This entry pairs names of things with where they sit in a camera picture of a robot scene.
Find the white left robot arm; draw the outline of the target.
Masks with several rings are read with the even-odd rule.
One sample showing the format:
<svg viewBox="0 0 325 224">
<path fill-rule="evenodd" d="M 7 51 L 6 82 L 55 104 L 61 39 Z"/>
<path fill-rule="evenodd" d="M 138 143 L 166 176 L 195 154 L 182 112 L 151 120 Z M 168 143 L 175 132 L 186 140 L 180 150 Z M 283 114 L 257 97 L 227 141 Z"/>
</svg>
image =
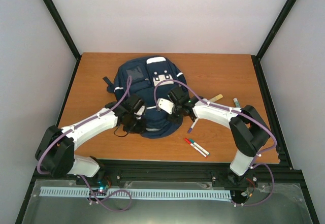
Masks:
<svg viewBox="0 0 325 224">
<path fill-rule="evenodd" d="M 45 130 L 35 153 L 37 171 L 58 178 L 83 175 L 93 184 L 105 181 L 106 172 L 94 157 L 76 155 L 75 151 L 96 135 L 122 126 L 126 134 L 142 134 L 146 129 L 144 101 L 132 94 L 126 100 L 111 102 L 98 113 L 69 126 L 53 125 Z"/>
</svg>

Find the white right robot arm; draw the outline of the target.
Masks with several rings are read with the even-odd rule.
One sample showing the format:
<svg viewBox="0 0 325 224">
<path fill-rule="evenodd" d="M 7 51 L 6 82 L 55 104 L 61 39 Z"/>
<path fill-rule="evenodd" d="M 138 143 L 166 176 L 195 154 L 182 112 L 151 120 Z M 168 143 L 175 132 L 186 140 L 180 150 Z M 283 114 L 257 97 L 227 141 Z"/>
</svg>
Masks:
<svg viewBox="0 0 325 224">
<path fill-rule="evenodd" d="M 216 104 L 202 97 L 190 98 L 178 86 L 168 93 L 168 99 L 158 99 L 157 105 L 169 115 L 169 120 L 188 116 L 192 121 L 208 120 L 228 128 L 237 148 L 230 163 L 231 178 L 243 178 L 260 149 L 266 144 L 269 128 L 253 106 L 232 108 Z"/>
</svg>

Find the navy blue backpack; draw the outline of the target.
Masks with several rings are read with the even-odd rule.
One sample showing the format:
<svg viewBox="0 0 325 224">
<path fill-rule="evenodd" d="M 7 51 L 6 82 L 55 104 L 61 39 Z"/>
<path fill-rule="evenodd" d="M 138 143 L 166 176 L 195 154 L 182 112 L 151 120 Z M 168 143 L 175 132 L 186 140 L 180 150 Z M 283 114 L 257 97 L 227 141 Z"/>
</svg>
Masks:
<svg viewBox="0 0 325 224">
<path fill-rule="evenodd" d="M 188 95 L 188 90 L 174 81 L 186 83 L 185 76 L 168 58 L 160 55 L 140 57 L 122 64 L 113 81 L 108 77 L 107 92 L 113 93 L 119 101 L 126 91 L 128 77 L 132 83 L 130 95 L 137 95 L 143 101 L 146 112 L 142 116 L 146 119 L 146 131 L 140 134 L 144 138 L 159 139 L 174 133 L 182 124 L 174 124 L 167 120 L 168 113 L 158 110 L 154 97 L 168 99 L 168 92 L 176 86 Z"/>
</svg>

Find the red cap whiteboard marker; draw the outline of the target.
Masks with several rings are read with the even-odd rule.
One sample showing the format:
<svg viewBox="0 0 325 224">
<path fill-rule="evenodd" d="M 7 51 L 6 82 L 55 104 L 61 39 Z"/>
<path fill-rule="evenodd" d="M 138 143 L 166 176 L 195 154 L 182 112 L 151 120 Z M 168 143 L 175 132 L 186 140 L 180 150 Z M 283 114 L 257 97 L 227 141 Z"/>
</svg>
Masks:
<svg viewBox="0 0 325 224">
<path fill-rule="evenodd" d="M 191 143 L 189 139 L 184 138 L 184 141 L 188 143 L 191 147 L 193 147 L 196 151 L 198 151 L 203 157 L 207 157 L 207 155 L 203 153 L 199 148 L 197 148 L 193 143 Z"/>
</svg>

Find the green cap whiteboard marker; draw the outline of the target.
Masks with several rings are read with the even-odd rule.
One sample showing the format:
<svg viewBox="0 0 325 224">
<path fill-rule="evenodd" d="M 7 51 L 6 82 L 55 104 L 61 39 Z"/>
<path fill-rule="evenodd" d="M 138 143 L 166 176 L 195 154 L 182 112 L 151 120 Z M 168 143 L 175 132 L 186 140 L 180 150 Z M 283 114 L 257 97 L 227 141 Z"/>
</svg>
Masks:
<svg viewBox="0 0 325 224">
<path fill-rule="evenodd" d="M 195 140 L 193 139 L 189 139 L 189 141 L 194 145 L 196 146 L 200 151 L 202 151 L 205 155 L 209 155 L 210 153 L 204 149 L 202 146 L 200 146 Z"/>
</svg>

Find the yellow highlighter pen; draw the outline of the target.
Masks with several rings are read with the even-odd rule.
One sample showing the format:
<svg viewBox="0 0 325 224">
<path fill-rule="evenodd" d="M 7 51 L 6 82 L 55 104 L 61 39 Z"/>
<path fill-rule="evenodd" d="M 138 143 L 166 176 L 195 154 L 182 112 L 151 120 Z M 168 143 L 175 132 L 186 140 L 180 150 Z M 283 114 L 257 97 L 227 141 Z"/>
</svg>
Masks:
<svg viewBox="0 0 325 224">
<path fill-rule="evenodd" d="M 209 101 L 214 103 L 214 102 L 217 102 L 218 100 L 220 100 L 222 98 L 223 98 L 223 95 L 218 94 L 218 95 L 214 96 L 213 98 L 211 98 Z"/>
</svg>

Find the purple cap whiteboard marker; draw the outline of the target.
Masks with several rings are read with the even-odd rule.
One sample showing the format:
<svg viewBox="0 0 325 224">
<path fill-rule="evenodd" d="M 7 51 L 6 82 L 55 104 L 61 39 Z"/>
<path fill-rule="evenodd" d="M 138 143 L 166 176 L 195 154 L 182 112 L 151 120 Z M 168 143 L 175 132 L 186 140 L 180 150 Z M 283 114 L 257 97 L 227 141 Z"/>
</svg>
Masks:
<svg viewBox="0 0 325 224">
<path fill-rule="evenodd" d="M 196 119 L 194 120 L 194 122 L 192 123 L 192 125 L 190 126 L 190 128 L 189 128 L 188 131 L 187 131 L 188 134 L 190 134 L 190 133 L 192 132 L 192 130 L 193 130 L 193 128 L 195 127 L 195 125 L 197 124 L 198 120 L 199 120 L 198 118 L 196 118 Z"/>
</svg>

